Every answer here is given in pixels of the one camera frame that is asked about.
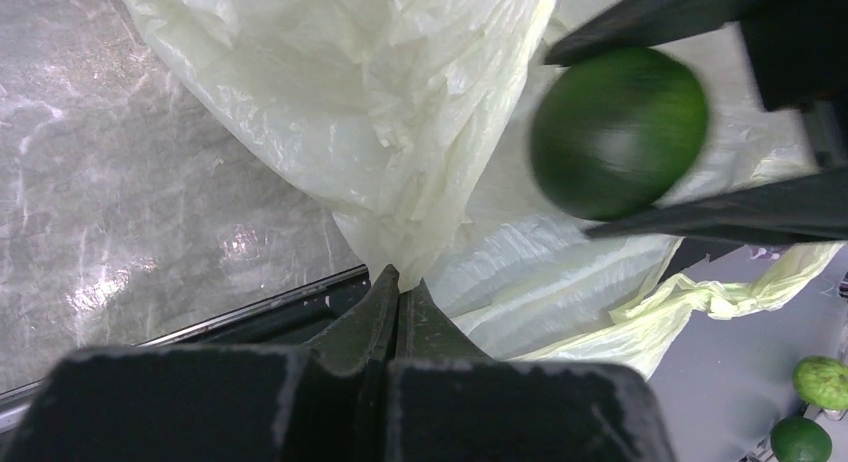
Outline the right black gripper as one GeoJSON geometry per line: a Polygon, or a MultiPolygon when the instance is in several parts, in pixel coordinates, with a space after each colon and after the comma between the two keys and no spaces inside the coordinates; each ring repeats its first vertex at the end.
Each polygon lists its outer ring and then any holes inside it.
{"type": "Polygon", "coordinates": [[[762,107],[800,114],[822,173],[651,209],[587,228],[590,239],[666,234],[751,245],[847,239],[847,0],[620,0],[547,52],[570,67],[739,20],[762,107]]]}

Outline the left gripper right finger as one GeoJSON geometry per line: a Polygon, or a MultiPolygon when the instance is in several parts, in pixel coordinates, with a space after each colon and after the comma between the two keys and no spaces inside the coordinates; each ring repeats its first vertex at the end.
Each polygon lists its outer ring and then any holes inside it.
{"type": "Polygon", "coordinates": [[[424,358],[416,301],[393,281],[370,353],[374,461],[672,461],[656,397],[611,363],[424,358]]]}

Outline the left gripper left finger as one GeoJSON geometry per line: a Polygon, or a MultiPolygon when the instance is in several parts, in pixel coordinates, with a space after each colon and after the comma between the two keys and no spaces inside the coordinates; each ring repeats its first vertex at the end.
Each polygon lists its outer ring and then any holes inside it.
{"type": "Polygon", "coordinates": [[[48,374],[5,461],[376,461],[398,272],[298,346],[99,347],[48,374]]]}

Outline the dark green avocado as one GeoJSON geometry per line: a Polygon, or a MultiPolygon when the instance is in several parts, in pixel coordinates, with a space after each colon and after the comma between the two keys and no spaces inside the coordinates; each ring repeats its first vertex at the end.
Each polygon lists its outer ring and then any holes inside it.
{"type": "Polygon", "coordinates": [[[655,49],[618,49],[565,70],[541,98],[529,162],[541,193],[584,220],[642,212],[695,164],[710,106],[686,64],[655,49]]]}

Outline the wrinkled light green fruit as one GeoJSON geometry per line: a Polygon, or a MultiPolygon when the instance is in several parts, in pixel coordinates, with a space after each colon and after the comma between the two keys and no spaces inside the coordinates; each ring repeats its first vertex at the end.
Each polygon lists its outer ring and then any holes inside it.
{"type": "Polygon", "coordinates": [[[792,383],[808,404],[827,410],[847,409],[847,365],[835,358],[803,358],[793,369],[792,383]]]}

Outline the light green plastic bag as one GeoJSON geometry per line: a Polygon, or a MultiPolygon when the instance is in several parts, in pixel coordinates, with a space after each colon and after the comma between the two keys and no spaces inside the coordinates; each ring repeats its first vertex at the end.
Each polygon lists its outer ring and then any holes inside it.
{"type": "Polygon", "coordinates": [[[782,308],[839,252],[804,244],[752,282],[663,272],[675,236],[590,241],[530,175],[544,52],[619,0],[120,0],[264,164],[329,208],[373,274],[424,282],[488,355],[650,376],[694,312],[782,308]]]}

